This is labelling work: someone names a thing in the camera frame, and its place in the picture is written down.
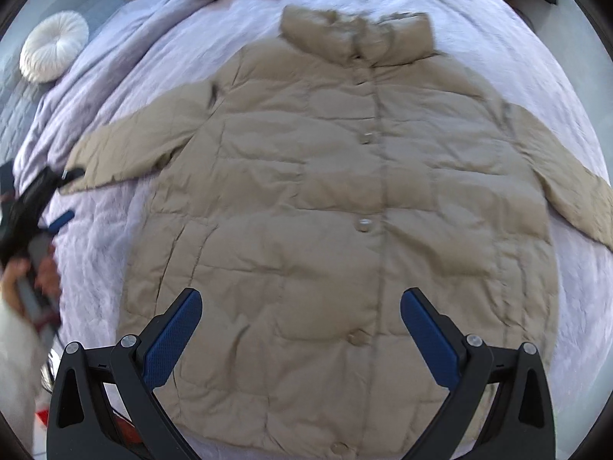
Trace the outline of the person's left hand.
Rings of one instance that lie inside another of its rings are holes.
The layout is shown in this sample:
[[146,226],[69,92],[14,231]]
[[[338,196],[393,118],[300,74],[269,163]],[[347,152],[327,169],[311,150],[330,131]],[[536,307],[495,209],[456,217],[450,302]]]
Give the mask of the person's left hand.
[[[50,299],[57,300],[61,295],[60,275],[54,259],[55,246],[49,246],[47,255],[38,267],[33,285]],[[30,262],[25,258],[13,258],[4,268],[1,276],[1,297],[5,303],[21,318],[28,320],[25,307],[21,300],[18,289],[18,280],[25,278],[30,280],[28,273],[31,269]]]

